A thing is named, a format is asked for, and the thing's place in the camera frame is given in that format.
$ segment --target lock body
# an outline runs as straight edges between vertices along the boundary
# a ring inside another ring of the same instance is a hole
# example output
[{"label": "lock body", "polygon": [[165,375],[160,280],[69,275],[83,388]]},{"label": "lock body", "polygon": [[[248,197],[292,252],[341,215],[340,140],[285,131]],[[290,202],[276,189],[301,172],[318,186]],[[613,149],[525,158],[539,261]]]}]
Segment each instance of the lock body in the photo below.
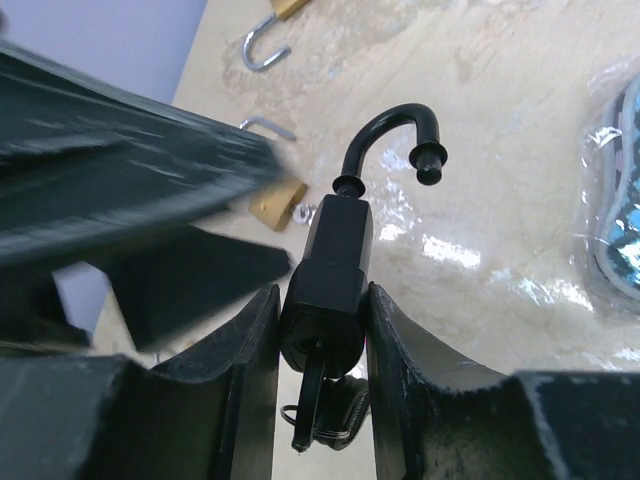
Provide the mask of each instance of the lock body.
[{"label": "lock body", "polygon": [[271,6],[278,20],[286,20],[311,0],[271,0]]},{"label": "lock body", "polygon": [[307,193],[308,186],[296,177],[285,177],[256,194],[249,204],[249,213],[276,232],[286,228],[294,207]]},{"label": "lock body", "polygon": [[294,370],[304,371],[318,342],[329,378],[345,375],[360,359],[372,238],[368,202],[339,195],[324,198],[280,319],[282,355]]}]

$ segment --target beige floor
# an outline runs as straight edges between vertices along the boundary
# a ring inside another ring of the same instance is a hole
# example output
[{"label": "beige floor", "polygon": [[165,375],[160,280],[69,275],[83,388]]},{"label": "beige floor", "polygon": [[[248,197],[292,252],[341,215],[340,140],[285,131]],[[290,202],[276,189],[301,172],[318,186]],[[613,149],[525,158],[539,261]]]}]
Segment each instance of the beige floor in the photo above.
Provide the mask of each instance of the beige floor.
[{"label": "beige floor", "polygon": [[[296,143],[279,144],[311,202],[330,191],[366,121],[403,102],[431,106],[450,154],[440,185],[421,187],[407,168],[409,127],[368,156],[370,278],[424,328],[503,372],[640,369],[640,319],[597,308],[574,255],[591,81],[640,52],[638,2],[317,0],[256,49],[287,42],[291,56],[252,73],[241,40],[269,12],[268,0],[209,0],[175,104],[230,124],[264,115],[294,131]],[[308,230],[275,234],[248,215],[205,224],[294,258]],[[105,310],[101,342],[127,349],[114,312]],[[299,382],[283,368],[280,404]],[[278,424],[274,479],[375,478],[370,424],[339,454],[315,446],[299,456],[291,433]]]}]

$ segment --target plastic bag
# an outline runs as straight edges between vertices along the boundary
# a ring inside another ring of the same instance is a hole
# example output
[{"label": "plastic bag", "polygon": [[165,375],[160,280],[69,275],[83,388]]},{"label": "plastic bag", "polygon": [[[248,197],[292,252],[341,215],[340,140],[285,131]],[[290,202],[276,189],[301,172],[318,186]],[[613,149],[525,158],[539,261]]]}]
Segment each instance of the plastic bag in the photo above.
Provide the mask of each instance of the plastic bag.
[{"label": "plastic bag", "polygon": [[602,305],[640,313],[640,69],[636,63],[619,63],[592,82],[598,107],[583,145],[585,231],[580,256],[586,284]]}]

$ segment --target brass padlock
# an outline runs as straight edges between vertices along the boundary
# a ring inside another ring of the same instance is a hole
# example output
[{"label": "brass padlock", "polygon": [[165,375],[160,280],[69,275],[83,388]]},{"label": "brass padlock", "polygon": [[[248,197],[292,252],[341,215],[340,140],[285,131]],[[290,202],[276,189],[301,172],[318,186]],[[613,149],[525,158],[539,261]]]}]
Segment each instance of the brass padlock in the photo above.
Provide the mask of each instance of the brass padlock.
[{"label": "brass padlock", "polygon": [[302,201],[309,187],[296,177],[285,177],[251,199],[249,212],[276,232],[285,229],[293,209]]},{"label": "brass padlock", "polygon": [[278,20],[286,20],[311,0],[271,0],[271,6]]}]

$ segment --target metal hook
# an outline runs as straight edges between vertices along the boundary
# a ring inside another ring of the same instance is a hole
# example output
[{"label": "metal hook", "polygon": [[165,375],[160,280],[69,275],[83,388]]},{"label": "metal hook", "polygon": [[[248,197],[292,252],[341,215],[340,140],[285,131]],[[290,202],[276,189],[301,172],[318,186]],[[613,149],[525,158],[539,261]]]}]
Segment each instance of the metal hook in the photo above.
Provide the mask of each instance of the metal hook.
[{"label": "metal hook", "polygon": [[333,181],[338,195],[360,198],[366,188],[360,179],[362,164],[369,148],[385,133],[407,123],[415,123],[417,145],[409,153],[409,163],[418,172],[423,185],[435,185],[442,178],[447,150],[440,144],[438,119],[435,113],[419,103],[407,103],[381,113],[353,137],[342,164],[342,174]]},{"label": "metal hook", "polygon": [[262,63],[256,63],[251,60],[251,47],[253,45],[253,41],[277,21],[278,17],[274,12],[251,30],[244,39],[244,44],[242,45],[242,61],[252,72],[262,72],[291,53],[291,48],[288,45],[285,45]]},{"label": "metal hook", "polygon": [[238,128],[240,130],[246,130],[251,125],[261,125],[267,130],[271,130],[273,133],[280,135],[282,138],[289,140],[290,142],[295,142],[297,140],[296,136],[292,132],[282,128],[279,125],[276,125],[275,123],[261,116],[254,116],[254,117],[247,118],[244,122],[240,124]]}]

